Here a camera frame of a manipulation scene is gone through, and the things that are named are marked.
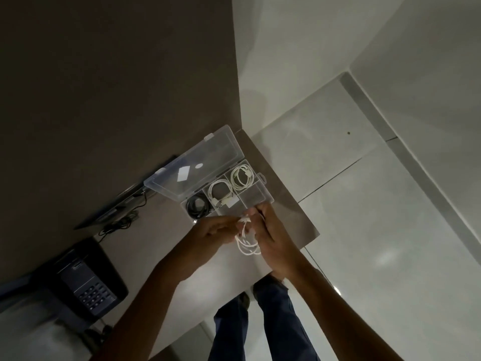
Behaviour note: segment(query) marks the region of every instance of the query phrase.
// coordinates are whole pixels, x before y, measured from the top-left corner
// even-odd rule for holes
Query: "plastic box lid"
[[[144,185],[180,203],[243,158],[232,130],[225,125],[155,172]]]

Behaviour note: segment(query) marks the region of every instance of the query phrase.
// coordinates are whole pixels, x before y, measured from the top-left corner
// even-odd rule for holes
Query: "person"
[[[246,214],[261,255],[273,270],[253,288],[264,312],[273,361],[318,360],[280,281],[283,277],[303,297],[339,361],[402,360],[303,256],[270,204],[259,204]],[[237,221],[237,217],[200,219],[157,264],[91,361],[147,360],[177,285],[205,264],[222,244],[234,240],[240,229]],[[246,308],[241,294],[219,309],[210,361],[245,359]]]

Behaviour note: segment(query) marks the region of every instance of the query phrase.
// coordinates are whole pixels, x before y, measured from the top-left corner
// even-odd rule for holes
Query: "blue jeans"
[[[256,282],[254,295],[264,313],[264,330],[273,361],[319,361],[294,312],[287,288],[270,275]],[[209,361],[245,361],[248,312],[237,296],[214,316],[215,338]]]

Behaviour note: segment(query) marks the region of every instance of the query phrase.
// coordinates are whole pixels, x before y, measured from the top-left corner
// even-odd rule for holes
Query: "brown wall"
[[[83,237],[76,224],[172,154],[241,128],[231,0],[3,12],[0,282]]]

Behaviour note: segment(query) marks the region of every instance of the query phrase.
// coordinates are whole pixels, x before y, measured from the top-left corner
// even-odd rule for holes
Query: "white label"
[[[239,201],[239,198],[234,195],[230,199],[225,200],[224,204],[227,205],[227,207],[232,207],[237,201]]]
[[[190,166],[184,166],[179,168],[179,172],[177,174],[177,182],[187,180],[187,176],[189,175],[189,170],[190,170]]]

